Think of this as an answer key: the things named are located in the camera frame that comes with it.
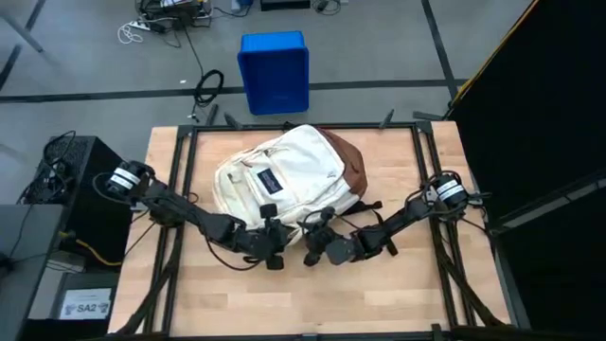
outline label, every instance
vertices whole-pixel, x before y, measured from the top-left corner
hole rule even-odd
[[[110,312],[112,289],[68,290],[59,319],[105,319]]]
[[[132,174],[131,172],[129,172],[127,170],[123,170],[122,168],[116,168],[116,170],[114,170],[114,173],[120,175],[121,177],[125,178],[126,180],[129,180],[130,182],[134,183],[135,185],[139,185],[139,182],[141,181],[138,177],[136,177],[136,175]]]
[[[451,180],[449,182],[447,182],[446,184],[438,187],[436,189],[437,194],[442,194],[443,192],[447,191],[450,188],[453,188],[454,186],[456,186],[456,180]]]
[[[461,185],[450,188],[447,191],[445,191],[439,195],[439,200],[444,201],[462,190],[465,190],[465,189]]]
[[[112,175],[112,177],[110,178],[111,181],[114,181],[115,183],[121,185],[124,188],[128,188],[131,189],[133,188],[133,184],[131,184],[130,182],[122,179],[121,177],[117,176],[117,175]]]
[[[270,194],[274,194],[283,190],[282,186],[280,185],[280,183],[278,183],[276,177],[274,176],[272,170],[267,169],[261,171],[257,173],[257,176],[263,186],[265,186],[265,189],[267,189]]]

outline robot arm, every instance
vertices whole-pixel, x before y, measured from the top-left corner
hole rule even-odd
[[[430,193],[437,197],[434,200],[429,199]],[[458,174],[444,171],[434,175],[420,190],[409,195],[404,207],[395,214],[385,221],[380,220],[378,224],[356,228],[349,234],[349,238],[328,227],[328,221],[334,216],[334,209],[327,207],[323,210],[320,223],[303,226],[307,231],[306,245],[310,250],[305,263],[309,266],[316,264],[322,252],[326,252],[330,262],[335,265],[346,261],[367,260],[381,254],[385,247],[395,256],[398,249],[391,241],[394,235],[429,217],[456,221],[465,215],[469,201],[480,196],[470,195],[461,185]]]
[[[255,261],[266,261],[271,270],[283,268],[282,258],[276,253],[284,251],[291,229],[272,219],[276,216],[275,205],[261,207],[263,228],[246,230],[244,221],[227,214],[209,213],[177,195],[155,179],[151,167],[135,161],[120,163],[105,187],[130,204],[139,202],[147,206],[151,218],[160,225],[173,227],[190,222],[208,242]]]

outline yellow cable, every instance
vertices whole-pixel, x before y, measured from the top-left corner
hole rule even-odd
[[[66,238],[67,237],[67,233],[65,232],[59,232],[59,236],[61,236],[62,238]],[[95,256],[95,258],[102,262],[103,264],[107,265],[107,266],[119,266],[122,265],[121,261],[107,261],[105,258],[103,258],[98,252],[97,250],[95,250],[91,245],[89,245],[86,242],[83,242],[79,239],[76,239],[76,243],[86,247],[92,254],[93,256]]]
[[[520,20],[518,20],[518,22],[509,30],[508,34],[505,35],[505,37],[503,37],[503,39],[501,40],[501,43],[494,49],[494,51],[492,51],[492,54],[490,55],[490,57],[484,62],[484,64],[482,65],[482,67],[480,67],[480,70],[475,74],[475,76],[473,76],[472,78],[468,79],[459,89],[459,91],[456,93],[456,96],[454,96],[453,99],[453,104],[452,106],[454,107],[455,104],[457,102],[459,102],[461,100],[461,98],[463,97],[463,95],[465,95],[465,93],[467,93],[467,91],[469,90],[469,88],[475,83],[475,81],[480,77],[480,75],[484,72],[484,70],[486,69],[486,67],[489,65],[490,62],[492,62],[492,60],[494,59],[494,56],[496,56],[496,54],[501,50],[501,47],[503,47],[503,45],[505,44],[505,42],[509,39],[509,36],[513,33],[513,31],[516,30],[516,28],[518,28],[518,26],[525,20],[525,18],[528,16],[528,14],[532,11],[532,9],[534,9],[534,7],[539,3],[539,0],[534,0],[532,2],[532,4],[530,4],[530,6],[528,6],[526,8],[526,11],[522,14],[522,16],[520,17]]]

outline floor line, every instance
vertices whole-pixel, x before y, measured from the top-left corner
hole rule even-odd
[[[462,85],[466,80],[454,80]],[[332,81],[311,83],[310,90],[347,90],[372,88],[406,88],[406,87],[442,87],[448,86],[445,80],[404,80],[404,81]],[[227,86],[221,91],[222,95],[243,94],[241,86]],[[26,95],[26,96],[0,96],[0,103],[42,103],[75,100],[100,99],[151,99],[167,97],[193,96],[194,89],[165,89],[143,91],[117,91],[100,93],[79,93],[59,95]]]
[[[31,14],[29,14],[29,18],[27,19],[26,23],[26,30],[31,31],[31,29],[34,27],[34,24],[36,24],[36,20],[38,19],[38,16],[42,11],[42,7],[45,5],[45,2],[46,0],[38,0],[36,6],[34,7],[34,10],[31,12]],[[21,44],[16,44],[15,47],[12,49],[12,52],[10,52],[9,59],[4,64],[2,72],[0,72],[0,91],[2,91],[4,84],[7,82],[7,79],[10,75],[10,71],[12,71],[12,67],[15,65],[15,63],[17,63],[17,58],[19,58],[22,49],[23,47]]]
[[[429,24],[429,29],[432,31],[432,38],[434,38],[434,45],[436,46],[437,57],[439,58],[439,64],[442,66],[442,71],[444,72],[444,78],[446,79],[446,83],[448,84],[448,91],[451,93],[451,99],[454,99],[457,92],[456,86],[459,84],[456,83],[455,76],[453,75],[453,69],[451,68],[450,63],[448,62],[446,49],[444,48],[444,43],[442,43],[442,37],[439,35],[439,30],[437,29],[437,22],[436,17],[434,16],[434,11],[432,10],[432,6],[429,4],[429,0],[421,0],[420,2],[423,5],[425,17],[427,18],[427,24]]]

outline computer tower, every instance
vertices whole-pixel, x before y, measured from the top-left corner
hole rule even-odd
[[[93,188],[95,176],[101,172],[114,171],[121,158],[95,136],[71,138],[68,135],[47,144],[24,204],[40,202],[41,197],[51,197],[48,204],[65,206],[61,231],[73,233],[75,238],[88,243],[107,261],[121,261],[133,214],[128,205],[104,199]],[[62,160],[63,178],[67,179],[67,186],[63,195],[53,196],[48,193],[54,193],[55,190],[49,189],[48,182],[45,181],[52,177],[52,170],[45,163],[57,158]],[[105,179],[106,176],[99,177],[99,187],[102,188]],[[98,261],[90,250],[75,243],[73,239],[61,242],[59,249],[85,257],[86,267],[119,270],[119,267],[107,266]]]

